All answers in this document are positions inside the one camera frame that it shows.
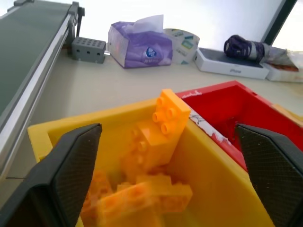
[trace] yellow bin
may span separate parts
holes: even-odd
[[[101,123],[96,169],[106,171],[113,188],[122,181],[119,156],[126,134],[138,120],[150,119],[156,99],[46,122],[28,128],[37,162],[59,138],[75,128]],[[166,227],[272,227],[248,174],[192,121],[188,120],[167,172],[190,184],[193,197],[183,213],[166,214]],[[83,227],[79,218],[77,227]]]

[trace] lego brick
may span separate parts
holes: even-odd
[[[83,37],[76,37],[71,44],[74,59],[100,64],[104,62],[105,48],[106,42]]]
[[[136,183],[142,183],[142,182],[153,182],[153,183],[158,183],[158,184],[171,185],[171,178],[170,178],[170,176],[163,175],[163,174],[137,176]]]
[[[139,182],[149,184],[161,213],[184,211],[193,195],[189,185],[172,185],[170,176],[167,175],[141,175],[137,177],[137,183]]]
[[[98,206],[99,224],[110,223],[154,204],[148,184],[140,183],[127,187],[101,199]]]
[[[90,197],[87,194],[80,217],[84,226],[97,226],[98,223],[98,210],[97,210],[98,199],[96,197]]]
[[[190,115],[190,108],[171,89],[164,89],[156,102],[152,120],[161,132],[170,139],[178,141]]]
[[[102,224],[102,227],[163,227],[161,214],[155,208],[147,207],[127,216]]]
[[[117,192],[121,191],[121,190],[124,190],[126,188],[129,188],[131,186],[132,186],[132,184],[129,183],[129,182],[123,182],[122,184],[118,184],[118,186],[117,186]]]
[[[130,183],[135,183],[136,177],[145,173],[143,167],[138,164],[138,156],[135,151],[126,152],[121,157],[121,169]]]
[[[132,130],[132,147],[145,171],[167,164],[173,154],[169,140],[151,120],[138,122]]]
[[[172,90],[164,89],[152,120],[135,124],[130,150],[145,172],[169,163],[189,115],[190,108]]]
[[[89,192],[91,197],[97,197],[98,199],[113,193],[108,178],[103,171],[97,170],[93,173]]]
[[[90,183],[80,216],[84,226],[96,226],[98,222],[97,204],[104,196],[112,194],[112,188],[103,171],[96,170]]]

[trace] white table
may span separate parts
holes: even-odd
[[[303,84],[279,83],[200,72],[194,63],[125,70],[107,57],[104,64],[59,57],[41,96],[31,125],[104,110],[157,97],[163,88],[175,92],[237,80],[272,103],[303,115]],[[0,206],[36,163],[26,135],[12,168],[0,185]]]

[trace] purple tissue box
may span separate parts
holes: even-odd
[[[133,22],[116,22],[108,32],[108,50],[123,68],[170,65],[172,42],[164,33],[126,33]]]

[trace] white box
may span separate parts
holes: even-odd
[[[265,79],[269,70],[253,61],[229,58],[224,52],[198,48],[195,63],[199,70],[239,77]]]
[[[303,72],[278,70],[268,64],[264,64],[264,66],[269,69],[269,74],[266,77],[268,80],[303,83]]]

